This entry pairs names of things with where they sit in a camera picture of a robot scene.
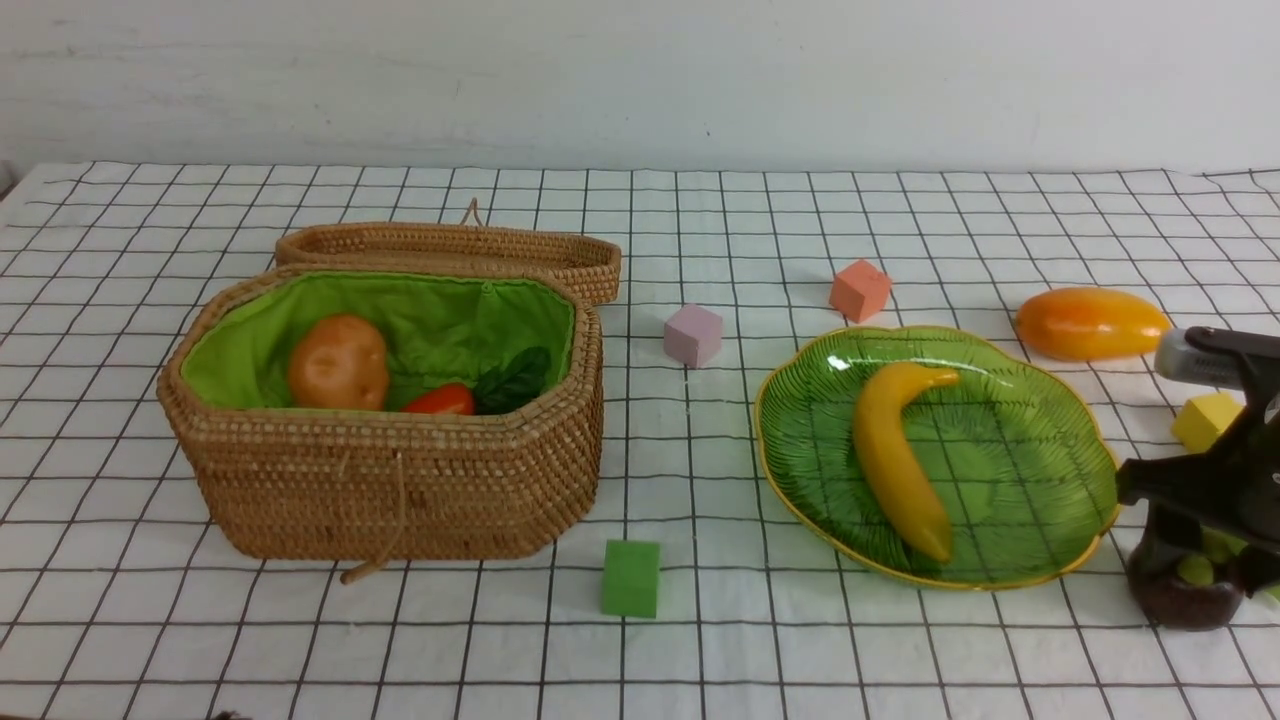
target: pink cube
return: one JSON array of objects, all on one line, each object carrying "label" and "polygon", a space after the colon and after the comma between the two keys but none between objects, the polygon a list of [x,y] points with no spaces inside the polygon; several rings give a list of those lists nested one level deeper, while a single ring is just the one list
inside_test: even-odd
[{"label": "pink cube", "polygon": [[831,283],[831,306],[855,323],[865,323],[884,309],[893,281],[867,260],[836,274]]},{"label": "pink cube", "polygon": [[721,350],[724,318],[700,305],[685,305],[667,320],[662,348],[673,360],[701,368]]}]

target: wicker basket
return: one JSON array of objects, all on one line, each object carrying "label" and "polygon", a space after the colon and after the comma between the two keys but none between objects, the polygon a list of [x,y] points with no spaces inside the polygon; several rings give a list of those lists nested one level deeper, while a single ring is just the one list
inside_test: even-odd
[{"label": "wicker basket", "polygon": [[588,302],[618,296],[622,250],[612,242],[568,233],[468,225],[479,222],[471,201],[462,223],[352,223],[316,225],[284,236],[275,246],[276,265],[296,263],[396,261],[413,270],[428,263],[438,270],[461,268],[540,268]]},{"label": "wicker basket", "polygon": [[[603,436],[603,361],[594,306],[545,272],[472,266],[470,278],[530,278],[568,299],[575,327],[564,379],[515,413],[221,410],[180,375],[196,342],[232,309],[307,273],[406,272],[397,263],[298,264],[220,292],[159,379],[159,398],[195,469],[212,520],[257,559],[362,560],[353,582],[402,560],[529,556],[595,500]],[[415,274],[457,274],[454,264]]]}]

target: green cube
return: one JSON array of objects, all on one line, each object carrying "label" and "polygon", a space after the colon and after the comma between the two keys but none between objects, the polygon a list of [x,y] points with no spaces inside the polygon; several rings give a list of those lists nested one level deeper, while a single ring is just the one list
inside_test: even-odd
[{"label": "green cube", "polygon": [[604,588],[600,607],[621,618],[658,616],[658,574],[662,546],[612,539],[604,546]]}]

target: spinach leaf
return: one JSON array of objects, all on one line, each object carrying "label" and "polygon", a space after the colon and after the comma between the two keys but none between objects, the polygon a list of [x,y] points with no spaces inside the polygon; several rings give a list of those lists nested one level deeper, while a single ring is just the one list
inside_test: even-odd
[{"label": "spinach leaf", "polygon": [[520,351],[506,366],[485,370],[471,391],[476,415],[513,413],[532,402],[547,387],[550,366],[550,351],[534,346]]}]

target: foam block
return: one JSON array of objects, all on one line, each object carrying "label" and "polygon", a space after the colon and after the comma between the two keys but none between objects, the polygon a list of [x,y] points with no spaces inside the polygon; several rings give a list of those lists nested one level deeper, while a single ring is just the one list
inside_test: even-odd
[{"label": "foam block", "polygon": [[662,546],[655,542],[611,539],[604,544],[600,610],[622,618],[658,616]]},{"label": "foam block", "polygon": [[685,305],[667,320],[662,348],[673,360],[701,368],[721,350],[724,318],[700,305]]},{"label": "foam block", "polygon": [[1174,437],[1188,452],[1204,452],[1222,437],[1242,410],[1240,404],[1225,392],[1193,397],[1174,418]]},{"label": "foam block", "polygon": [[855,323],[865,323],[884,309],[893,281],[867,260],[836,273],[831,283],[831,306]]}]

